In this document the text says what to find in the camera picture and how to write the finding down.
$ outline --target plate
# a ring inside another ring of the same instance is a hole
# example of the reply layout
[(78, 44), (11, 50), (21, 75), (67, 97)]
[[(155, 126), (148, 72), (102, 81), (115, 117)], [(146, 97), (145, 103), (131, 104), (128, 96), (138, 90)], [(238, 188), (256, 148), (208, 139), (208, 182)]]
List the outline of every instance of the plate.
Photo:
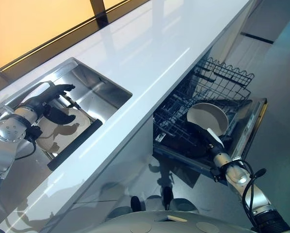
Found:
[(217, 136), (223, 135), (228, 129), (228, 117), (223, 110), (211, 103), (198, 103), (187, 113), (187, 120), (203, 129), (212, 129)]
[(66, 125), (55, 124), (45, 117), (40, 119), (37, 125), (43, 133), (36, 140), (36, 143), (46, 152), (59, 154), (90, 126), (89, 118), (81, 111), (74, 108), (62, 108), (60, 110), (76, 117)]

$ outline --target white countertop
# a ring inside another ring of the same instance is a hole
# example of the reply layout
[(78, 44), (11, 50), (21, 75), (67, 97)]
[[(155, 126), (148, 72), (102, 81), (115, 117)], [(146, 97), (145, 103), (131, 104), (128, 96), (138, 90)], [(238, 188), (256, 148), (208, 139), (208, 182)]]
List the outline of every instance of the white countertop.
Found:
[[(117, 154), (249, 1), (149, 1), (0, 91), (3, 100), (75, 57), (133, 94), (28, 196), (23, 214), (39, 220), (58, 213)], [(8, 221), (14, 229), (36, 232), (16, 210)], [(0, 228), (16, 232), (5, 221)]]

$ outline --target dish rack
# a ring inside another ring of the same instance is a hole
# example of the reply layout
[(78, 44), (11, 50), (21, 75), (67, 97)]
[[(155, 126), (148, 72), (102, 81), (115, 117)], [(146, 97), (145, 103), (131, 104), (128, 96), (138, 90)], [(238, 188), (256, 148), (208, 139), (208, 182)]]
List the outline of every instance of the dish rack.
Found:
[(200, 102), (212, 103), (226, 113), (229, 127), (225, 135), (231, 135), (235, 114), (248, 102), (251, 92), (246, 87), (253, 78), (231, 65), (202, 58), (154, 112), (154, 140), (160, 143), (168, 135), (197, 145), (185, 119), (188, 110)]

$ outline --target window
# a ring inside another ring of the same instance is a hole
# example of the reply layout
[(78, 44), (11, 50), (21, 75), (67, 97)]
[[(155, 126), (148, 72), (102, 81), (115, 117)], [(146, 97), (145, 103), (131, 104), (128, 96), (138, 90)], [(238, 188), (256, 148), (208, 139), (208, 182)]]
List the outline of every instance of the window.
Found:
[(0, 0), (0, 90), (148, 0)]
[(93, 16), (89, 0), (0, 0), (0, 67)]
[(105, 6), (105, 9), (108, 10), (111, 7), (117, 5), (121, 2), (122, 2), (122, 0), (104, 0), (104, 6)]

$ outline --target black wire rack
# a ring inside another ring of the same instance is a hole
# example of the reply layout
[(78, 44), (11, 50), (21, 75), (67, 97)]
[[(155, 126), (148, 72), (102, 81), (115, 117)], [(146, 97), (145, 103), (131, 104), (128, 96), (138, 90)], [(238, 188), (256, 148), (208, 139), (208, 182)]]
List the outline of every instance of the black wire rack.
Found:
[(195, 139), (185, 128), (188, 110), (200, 102), (212, 103), (231, 122), (239, 108), (247, 103), (251, 92), (246, 87), (253, 78), (253, 74), (212, 58), (201, 59), (154, 112), (154, 139), (164, 133), (195, 145)]

